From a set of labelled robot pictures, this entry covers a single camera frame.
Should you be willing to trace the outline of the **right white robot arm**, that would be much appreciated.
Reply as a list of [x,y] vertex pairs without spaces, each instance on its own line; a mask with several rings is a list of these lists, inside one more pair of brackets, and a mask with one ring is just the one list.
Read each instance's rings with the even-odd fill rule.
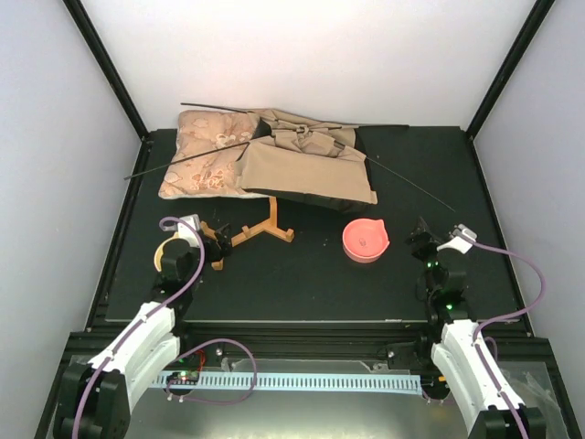
[[437,368],[445,378],[468,437],[546,437],[544,415],[508,383],[466,301],[466,254],[477,246],[476,234],[459,224],[444,240],[418,219],[406,243],[423,264],[417,288],[428,321],[415,355],[421,366]]

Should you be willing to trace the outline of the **beige fabric pet tent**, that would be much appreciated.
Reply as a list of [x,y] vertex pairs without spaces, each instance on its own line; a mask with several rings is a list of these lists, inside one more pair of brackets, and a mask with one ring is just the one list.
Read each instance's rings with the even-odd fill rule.
[[234,163],[235,186],[339,212],[378,204],[357,124],[324,122],[276,109],[248,110],[262,130]]

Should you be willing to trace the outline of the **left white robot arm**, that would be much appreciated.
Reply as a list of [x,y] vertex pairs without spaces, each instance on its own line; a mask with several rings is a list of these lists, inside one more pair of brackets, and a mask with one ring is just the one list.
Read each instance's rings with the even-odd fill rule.
[[56,438],[123,438],[131,414],[151,382],[171,361],[189,363],[197,344],[180,332],[195,283],[218,244],[196,215],[161,219],[172,232],[154,256],[156,278],[146,302],[99,354],[63,372],[53,422]]

